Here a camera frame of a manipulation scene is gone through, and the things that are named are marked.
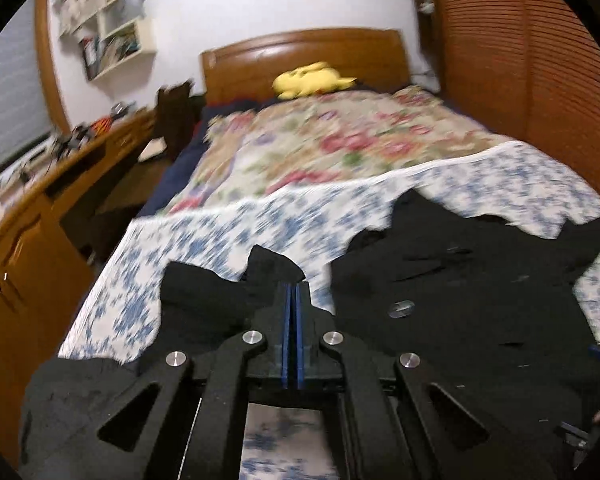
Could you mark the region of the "black double-breasted coat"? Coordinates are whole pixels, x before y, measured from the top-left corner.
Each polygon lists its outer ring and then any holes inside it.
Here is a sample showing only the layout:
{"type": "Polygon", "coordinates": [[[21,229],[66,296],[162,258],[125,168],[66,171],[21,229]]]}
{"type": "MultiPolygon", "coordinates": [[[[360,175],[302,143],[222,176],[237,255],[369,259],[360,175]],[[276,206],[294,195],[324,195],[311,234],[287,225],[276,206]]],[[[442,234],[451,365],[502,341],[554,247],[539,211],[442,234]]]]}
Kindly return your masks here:
{"type": "MultiPolygon", "coordinates": [[[[330,266],[337,330],[382,356],[413,352],[453,392],[538,454],[553,478],[600,474],[600,346],[574,296],[600,254],[600,218],[566,222],[554,240],[502,218],[463,218],[415,191],[394,203],[391,224],[352,238],[330,266]]],[[[191,289],[226,281],[170,262],[160,284],[191,289]]],[[[308,284],[288,258],[262,247],[242,277],[255,285],[308,284]]],[[[234,479],[247,405],[313,408],[290,388],[290,294],[276,348],[250,330],[222,344],[202,386],[195,425],[174,479],[234,479]]]]}

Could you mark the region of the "long wooden desk cabinet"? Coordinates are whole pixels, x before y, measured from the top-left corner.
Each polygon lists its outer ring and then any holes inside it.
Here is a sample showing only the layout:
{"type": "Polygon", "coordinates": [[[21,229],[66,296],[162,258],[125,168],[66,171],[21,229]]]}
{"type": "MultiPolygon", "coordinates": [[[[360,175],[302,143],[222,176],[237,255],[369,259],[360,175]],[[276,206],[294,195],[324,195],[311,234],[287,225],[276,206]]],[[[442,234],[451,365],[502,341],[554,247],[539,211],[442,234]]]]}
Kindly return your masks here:
{"type": "Polygon", "coordinates": [[[35,370],[59,348],[94,273],[61,219],[155,122],[142,110],[61,159],[0,222],[0,456],[19,460],[20,410],[35,370]]]}

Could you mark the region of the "blue floral white bedsheet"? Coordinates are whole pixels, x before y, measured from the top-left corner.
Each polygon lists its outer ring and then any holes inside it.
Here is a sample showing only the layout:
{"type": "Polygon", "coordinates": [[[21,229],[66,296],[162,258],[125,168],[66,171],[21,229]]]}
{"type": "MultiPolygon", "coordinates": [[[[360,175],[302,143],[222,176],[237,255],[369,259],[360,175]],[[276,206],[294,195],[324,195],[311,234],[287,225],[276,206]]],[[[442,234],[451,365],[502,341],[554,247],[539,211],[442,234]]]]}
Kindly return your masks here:
{"type": "Polygon", "coordinates": [[[65,359],[134,360],[159,327],[159,285],[172,260],[236,280],[253,246],[290,260],[313,303],[332,308],[329,263],[364,229],[385,229],[396,198],[414,188],[464,217],[494,214],[553,238],[566,221],[600,216],[600,196],[568,166],[520,141],[377,177],[281,188],[226,206],[132,221],[59,349],[65,359]]]}

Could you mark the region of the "pink floral beige quilt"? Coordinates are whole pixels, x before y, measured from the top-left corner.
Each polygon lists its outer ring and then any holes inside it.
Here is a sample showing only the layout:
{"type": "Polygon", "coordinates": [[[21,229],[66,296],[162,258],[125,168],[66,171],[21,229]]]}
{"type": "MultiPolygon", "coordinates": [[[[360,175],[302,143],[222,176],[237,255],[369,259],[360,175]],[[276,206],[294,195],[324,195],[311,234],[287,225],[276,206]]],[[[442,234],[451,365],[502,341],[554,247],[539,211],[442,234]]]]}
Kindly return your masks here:
{"type": "Polygon", "coordinates": [[[207,151],[165,214],[380,176],[506,142],[417,86],[347,90],[211,118],[207,151]]]}

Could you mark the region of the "red basket on desk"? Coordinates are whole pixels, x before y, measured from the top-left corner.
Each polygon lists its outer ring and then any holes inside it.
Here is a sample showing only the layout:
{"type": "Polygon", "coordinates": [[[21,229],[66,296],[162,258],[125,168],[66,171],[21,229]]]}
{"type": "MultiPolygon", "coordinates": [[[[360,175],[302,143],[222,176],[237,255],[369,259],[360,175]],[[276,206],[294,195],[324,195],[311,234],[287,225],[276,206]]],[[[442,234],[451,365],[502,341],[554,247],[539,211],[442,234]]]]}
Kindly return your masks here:
{"type": "Polygon", "coordinates": [[[112,126],[112,118],[110,116],[102,117],[91,124],[91,128],[97,134],[104,134],[110,130],[112,126]]]}

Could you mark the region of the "dark brown desk chair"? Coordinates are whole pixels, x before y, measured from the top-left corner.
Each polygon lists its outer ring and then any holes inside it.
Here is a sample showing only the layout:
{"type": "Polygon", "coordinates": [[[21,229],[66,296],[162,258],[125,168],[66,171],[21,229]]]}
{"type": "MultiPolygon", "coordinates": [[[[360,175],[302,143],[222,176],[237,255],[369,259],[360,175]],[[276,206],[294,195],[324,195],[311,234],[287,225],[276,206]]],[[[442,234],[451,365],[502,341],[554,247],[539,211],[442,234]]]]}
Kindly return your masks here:
{"type": "Polygon", "coordinates": [[[196,122],[193,105],[189,99],[192,87],[193,81],[187,79],[176,86],[161,87],[158,90],[152,140],[162,139],[164,150],[161,153],[151,153],[147,145],[138,156],[138,162],[142,164],[155,157],[165,157],[170,162],[175,162],[192,140],[196,122]]]}

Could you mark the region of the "grey window roller blind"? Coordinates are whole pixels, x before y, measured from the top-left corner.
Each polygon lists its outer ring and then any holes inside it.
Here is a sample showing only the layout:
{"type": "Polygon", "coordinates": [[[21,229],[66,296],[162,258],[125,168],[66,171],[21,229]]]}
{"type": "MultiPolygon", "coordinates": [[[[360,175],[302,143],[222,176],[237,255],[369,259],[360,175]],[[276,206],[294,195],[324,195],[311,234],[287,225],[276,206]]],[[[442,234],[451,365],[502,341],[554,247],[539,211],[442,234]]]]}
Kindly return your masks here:
{"type": "Polygon", "coordinates": [[[0,166],[50,132],[34,45],[34,0],[0,32],[0,166]]]}

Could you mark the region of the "yellow Pikachu plush toy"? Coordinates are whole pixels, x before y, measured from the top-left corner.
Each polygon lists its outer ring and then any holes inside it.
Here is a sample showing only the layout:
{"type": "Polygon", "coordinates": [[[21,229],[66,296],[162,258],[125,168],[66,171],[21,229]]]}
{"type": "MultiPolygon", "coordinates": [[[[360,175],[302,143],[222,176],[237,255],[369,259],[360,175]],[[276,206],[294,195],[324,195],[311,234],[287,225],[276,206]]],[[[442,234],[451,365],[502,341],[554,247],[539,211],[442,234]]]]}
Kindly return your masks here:
{"type": "Polygon", "coordinates": [[[272,82],[280,100],[292,100],[352,88],[354,77],[343,77],[326,62],[297,67],[282,73],[272,82]]]}

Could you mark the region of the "wooden bed headboard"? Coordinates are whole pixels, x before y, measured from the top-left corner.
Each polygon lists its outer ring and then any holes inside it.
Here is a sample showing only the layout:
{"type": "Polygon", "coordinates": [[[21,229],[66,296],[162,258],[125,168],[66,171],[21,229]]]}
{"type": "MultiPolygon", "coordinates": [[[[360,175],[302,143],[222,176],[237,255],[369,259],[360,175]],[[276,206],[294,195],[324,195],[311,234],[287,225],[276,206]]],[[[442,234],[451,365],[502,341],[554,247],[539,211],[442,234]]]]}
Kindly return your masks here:
{"type": "Polygon", "coordinates": [[[326,62],[381,92],[411,82],[407,50],[396,29],[320,28],[278,32],[204,51],[206,101],[264,102],[274,96],[273,80],[293,68],[326,62]]]}

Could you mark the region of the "brown louvered wardrobe doors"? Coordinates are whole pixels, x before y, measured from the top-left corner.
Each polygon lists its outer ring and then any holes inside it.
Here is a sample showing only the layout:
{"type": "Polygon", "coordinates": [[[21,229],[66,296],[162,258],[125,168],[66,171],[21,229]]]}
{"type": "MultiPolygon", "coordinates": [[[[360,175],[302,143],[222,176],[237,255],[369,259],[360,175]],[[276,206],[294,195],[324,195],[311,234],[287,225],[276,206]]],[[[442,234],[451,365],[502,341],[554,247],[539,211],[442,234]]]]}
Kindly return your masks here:
{"type": "Polygon", "coordinates": [[[434,0],[443,93],[600,193],[600,47],[564,0],[434,0]]]}

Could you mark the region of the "white wall shelf unit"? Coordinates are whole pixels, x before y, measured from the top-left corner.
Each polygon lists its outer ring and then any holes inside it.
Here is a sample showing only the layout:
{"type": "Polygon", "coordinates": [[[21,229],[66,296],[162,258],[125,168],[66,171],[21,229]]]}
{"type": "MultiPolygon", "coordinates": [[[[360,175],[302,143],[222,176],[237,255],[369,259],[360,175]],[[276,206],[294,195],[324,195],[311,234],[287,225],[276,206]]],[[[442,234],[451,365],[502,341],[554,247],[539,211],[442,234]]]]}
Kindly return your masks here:
{"type": "Polygon", "coordinates": [[[86,79],[98,81],[157,53],[146,0],[54,0],[59,35],[81,51],[86,79]]]}

